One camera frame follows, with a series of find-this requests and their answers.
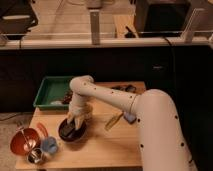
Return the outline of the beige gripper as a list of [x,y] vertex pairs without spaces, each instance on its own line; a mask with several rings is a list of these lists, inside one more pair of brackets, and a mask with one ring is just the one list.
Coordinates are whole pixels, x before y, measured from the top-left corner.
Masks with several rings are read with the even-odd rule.
[[85,119],[88,120],[92,117],[92,106],[88,104],[88,100],[89,98],[86,96],[79,94],[72,95],[67,114],[67,124],[70,124],[74,120],[76,130],[82,127]]

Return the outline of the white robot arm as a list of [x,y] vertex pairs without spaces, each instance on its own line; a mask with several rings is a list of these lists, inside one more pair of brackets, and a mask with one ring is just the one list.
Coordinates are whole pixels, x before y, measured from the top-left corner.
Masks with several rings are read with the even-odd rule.
[[94,97],[135,115],[139,122],[139,147],[143,171],[192,171],[192,154],[183,136],[179,115],[172,98],[159,89],[142,94],[99,86],[90,75],[74,77],[68,123],[79,130],[87,115],[87,97]]

